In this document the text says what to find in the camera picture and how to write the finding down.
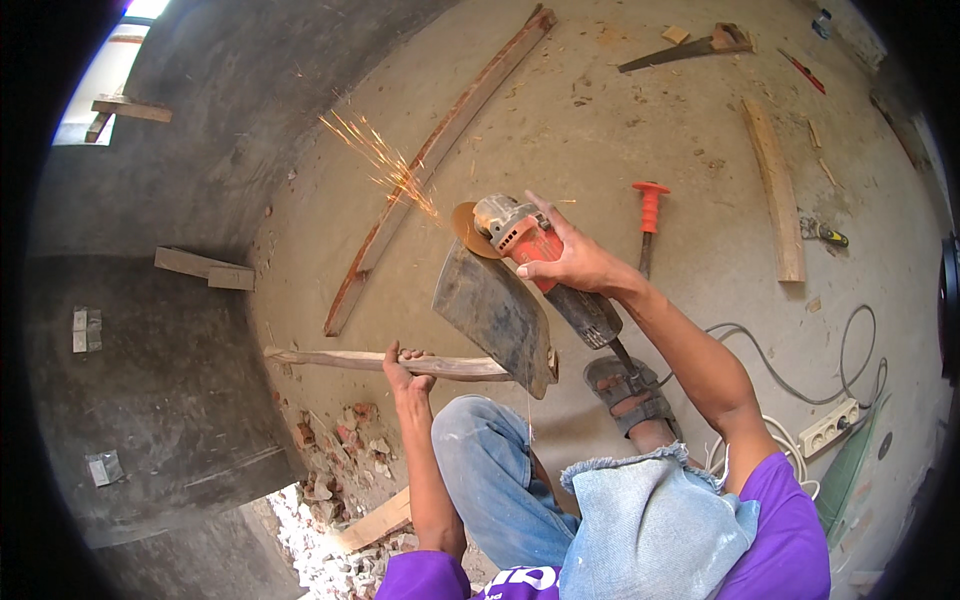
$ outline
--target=grinding disc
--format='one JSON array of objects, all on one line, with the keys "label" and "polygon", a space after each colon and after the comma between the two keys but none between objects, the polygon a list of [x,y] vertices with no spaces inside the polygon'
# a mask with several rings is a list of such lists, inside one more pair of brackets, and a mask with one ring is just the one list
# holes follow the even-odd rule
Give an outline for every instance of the grinding disc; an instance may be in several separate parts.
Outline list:
[{"label": "grinding disc", "polygon": [[493,249],[490,240],[481,235],[473,224],[473,207],[477,203],[458,204],[450,215],[450,227],[471,252],[484,258],[503,258]]}]

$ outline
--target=window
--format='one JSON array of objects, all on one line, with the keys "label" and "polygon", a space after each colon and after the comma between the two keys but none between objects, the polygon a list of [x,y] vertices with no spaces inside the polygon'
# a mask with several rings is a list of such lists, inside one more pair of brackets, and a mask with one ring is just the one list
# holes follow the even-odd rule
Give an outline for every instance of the window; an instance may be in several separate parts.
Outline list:
[{"label": "window", "polygon": [[60,119],[54,135],[54,146],[107,146],[113,133],[116,115],[111,115],[96,142],[87,144],[86,131],[97,113],[90,105],[100,94],[123,94],[133,61],[140,51],[143,38],[170,0],[133,0],[127,6],[124,18],[113,28],[81,79],[73,98]]}]

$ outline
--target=jeans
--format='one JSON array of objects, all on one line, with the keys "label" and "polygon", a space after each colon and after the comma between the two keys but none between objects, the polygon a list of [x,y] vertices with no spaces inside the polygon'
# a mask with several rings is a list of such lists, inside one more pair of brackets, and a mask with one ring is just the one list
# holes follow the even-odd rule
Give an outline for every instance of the jeans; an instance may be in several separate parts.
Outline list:
[{"label": "jeans", "polygon": [[454,398],[434,419],[433,448],[460,518],[501,570],[559,566],[580,518],[534,474],[526,421],[483,396]]},{"label": "jeans", "polygon": [[434,420],[433,447],[453,505],[501,570],[557,566],[563,598],[702,599],[756,536],[759,504],[721,494],[674,442],[642,456],[567,468],[580,518],[534,475],[527,423],[482,396]]}]

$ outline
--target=electrical outlet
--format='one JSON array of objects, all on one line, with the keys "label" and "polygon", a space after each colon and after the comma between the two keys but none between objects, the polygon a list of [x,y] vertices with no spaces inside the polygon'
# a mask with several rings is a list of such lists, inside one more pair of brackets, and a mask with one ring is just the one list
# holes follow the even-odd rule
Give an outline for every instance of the electrical outlet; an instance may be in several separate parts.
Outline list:
[{"label": "electrical outlet", "polygon": [[829,415],[807,427],[797,436],[797,446],[804,458],[809,458],[817,450],[824,447],[841,435],[848,427],[860,418],[860,409],[855,398],[847,398]]}]

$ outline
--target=sandal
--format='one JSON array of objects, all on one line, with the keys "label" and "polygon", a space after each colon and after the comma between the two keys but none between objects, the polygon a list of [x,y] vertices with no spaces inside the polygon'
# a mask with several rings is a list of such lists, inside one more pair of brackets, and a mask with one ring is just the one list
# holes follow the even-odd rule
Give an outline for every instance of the sandal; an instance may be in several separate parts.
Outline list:
[{"label": "sandal", "polygon": [[[616,356],[603,356],[591,361],[584,369],[584,380],[593,390],[593,393],[607,406],[608,411],[629,397],[649,396],[622,415],[615,417],[611,415],[624,438],[629,437],[628,433],[637,423],[648,419],[664,419],[677,439],[682,442],[684,440],[683,432],[673,416],[673,409],[670,408],[663,391],[657,385],[657,374],[633,356],[630,357],[630,360],[634,362],[640,372],[640,380],[635,382],[635,387],[639,388],[637,392],[631,390],[627,369]],[[601,385],[601,383],[612,378],[615,378],[616,381],[613,385],[606,387]]]}]

